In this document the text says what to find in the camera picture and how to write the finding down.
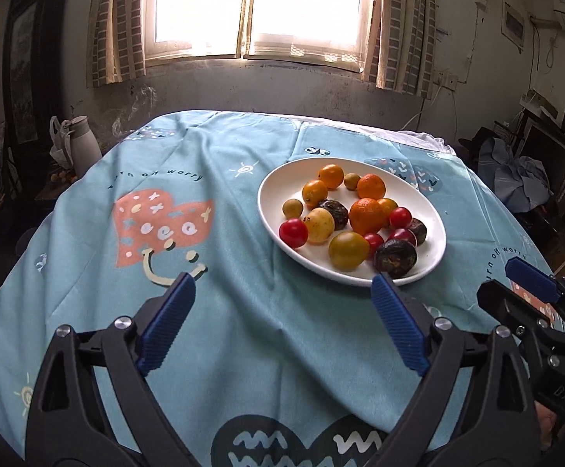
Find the plate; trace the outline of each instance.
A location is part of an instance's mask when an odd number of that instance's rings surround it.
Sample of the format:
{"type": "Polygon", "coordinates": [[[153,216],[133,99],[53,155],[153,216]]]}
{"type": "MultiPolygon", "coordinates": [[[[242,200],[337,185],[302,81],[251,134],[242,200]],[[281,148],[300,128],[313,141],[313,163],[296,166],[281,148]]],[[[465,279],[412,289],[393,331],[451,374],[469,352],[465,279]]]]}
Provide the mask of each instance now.
{"type": "MultiPolygon", "coordinates": [[[[298,249],[290,248],[278,237],[278,228],[285,221],[282,204],[290,198],[297,198],[301,201],[302,188],[306,182],[317,179],[319,170],[331,163],[339,165],[346,174],[355,172],[360,177],[366,174],[380,176],[386,184],[386,197],[392,198],[400,206],[408,208],[412,212],[412,216],[420,219],[427,226],[427,239],[417,248],[418,260],[416,265],[405,277],[395,279],[394,282],[399,286],[413,283],[434,270],[440,263],[446,249],[444,224],[442,224],[442,219],[440,219],[440,215],[434,209],[434,206],[423,194],[403,179],[372,165],[341,158],[306,158],[292,161],[273,170],[263,180],[257,198],[259,214],[270,237],[280,246],[280,249],[306,268],[333,281],[353,286],[369,287],[371,285],[371,280],[377,273],[371,262],[362,263],[353,272],[342,272],[331,264],[328,256],[328,245],[330,240],[340,232],[334,232],[324,244],[312,245],[307,243],[298,249]]],[[[358,195],[355,191],[349,191],[341,184],[336,191],[328,192],[328,198],[341,202],[349,210],[352,204],[358,200],[358,195]]],[[[309,209],[304,207],[302,216],[305,216],[308,211],[309,209]]],[[[386,240],[387,230],[381,230],[380,235],[386,240]]]]}

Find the screw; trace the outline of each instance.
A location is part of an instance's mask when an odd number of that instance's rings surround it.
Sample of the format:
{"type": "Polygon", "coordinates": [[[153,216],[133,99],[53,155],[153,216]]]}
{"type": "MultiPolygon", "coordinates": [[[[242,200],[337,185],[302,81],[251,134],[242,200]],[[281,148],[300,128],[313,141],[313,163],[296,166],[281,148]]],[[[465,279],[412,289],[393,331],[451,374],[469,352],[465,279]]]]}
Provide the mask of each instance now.
{"type": "Polygon", "coordinates": [[[445,332],[451,329],[453,323],[451,323],[451,320],[449,318],[436,318],[436,321],[434,321],[434,325],[438,330],[442,330],[443,332],[445,332]]]}
{"type": "Polygon", "coordinates": [[[114,326],[119,330],[126,330],[131,326],[133,321],[128,316],[121,316],[116,321],[114,321],[114,326]]]}
{"type": "Polygon", "coordinates": [[[60,325],[55,329],[55,334],[58,337],[66,337],[71,333],[71,327],[69,325],[60,325]]]}
{"type": "Polygon", "coordinates": [[[511,335],[511,330],[509,330],[505,325],[499,325],[496,327],[496,335],[507,339],[511,335]]]}

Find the power outlet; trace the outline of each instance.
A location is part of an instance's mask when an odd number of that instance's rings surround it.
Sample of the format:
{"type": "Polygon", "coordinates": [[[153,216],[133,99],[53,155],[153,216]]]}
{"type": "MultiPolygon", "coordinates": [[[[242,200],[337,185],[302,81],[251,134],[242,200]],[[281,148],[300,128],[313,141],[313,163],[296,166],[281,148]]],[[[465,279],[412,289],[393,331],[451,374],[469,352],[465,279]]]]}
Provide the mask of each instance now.
{"type": "Polygon", "coordinates": [[[459,78],[456,74],[446,70],[434,70],[434,84],[443,86],[444,88],[455,91],[459,78]]]}

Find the blue gripper pad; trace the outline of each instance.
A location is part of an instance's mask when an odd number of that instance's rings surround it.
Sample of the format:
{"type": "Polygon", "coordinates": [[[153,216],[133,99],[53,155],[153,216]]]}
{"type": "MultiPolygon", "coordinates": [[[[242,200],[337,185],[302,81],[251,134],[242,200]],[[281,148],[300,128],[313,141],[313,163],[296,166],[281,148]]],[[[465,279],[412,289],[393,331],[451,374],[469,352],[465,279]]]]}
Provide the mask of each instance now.
{"type": "Polygon", "coordinates": [[[518,257],[507,262],[505,274],[545,304],[555,304],[561,298],[553,279],[518,257]]]}
{"type": "Polygon", "coordinates": [[[194,305],[196,281],[191,275],[185,274],[179,282],[172,283],[164,298],[165,302],[140,337],[137,368],[144,377],[162,366],[163,359],[194,305]]]}
{"type": "Polygon", "coordinates": [[[381,274],[373,278],[371,302],[392,337],[403,363],[423,377],[429,370],[425,336],[396,290],[381,274]]]}

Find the red fruit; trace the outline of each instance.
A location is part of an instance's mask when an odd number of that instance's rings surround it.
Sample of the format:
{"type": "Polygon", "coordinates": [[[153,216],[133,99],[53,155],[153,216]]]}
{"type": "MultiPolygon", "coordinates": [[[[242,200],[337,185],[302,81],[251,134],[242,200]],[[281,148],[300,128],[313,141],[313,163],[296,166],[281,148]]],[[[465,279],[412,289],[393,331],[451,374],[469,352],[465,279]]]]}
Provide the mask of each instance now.
{"type": "Polygon", "coordinates": [[[278,228],[278,236],[287,246],[296,249],[308,240],[308,228],[301,219],[288,219],[278,228]]]}
{"type": "Polygon", "coordinates": [[[393,230],[393,232],[390,234],[390,237],[388,238],[388,240],[391,239],[398,239],[398,240],[405,240],[407,242],[409,242],[410,244],[412,244],[414,247],[416,247],[418,244],[416,243],[416,236],[410,232],[410,230],[406,230],[405,228],[398,228],[396,230],[393,230]]]}
{"type": "Polygon", "coordinates": [[[364,236],[364,239],[369,243],[369,256],[366,257],[367,260],[373,258],[375,251],[384,243],[384,239],[378,233],[368,233],[364,236]]]}
{"type": "Polygon", "coordinates": [[[390,213],[391,228],[409,228],[412,224],[412,213],[405,207],[397,207],[390,213]]]}

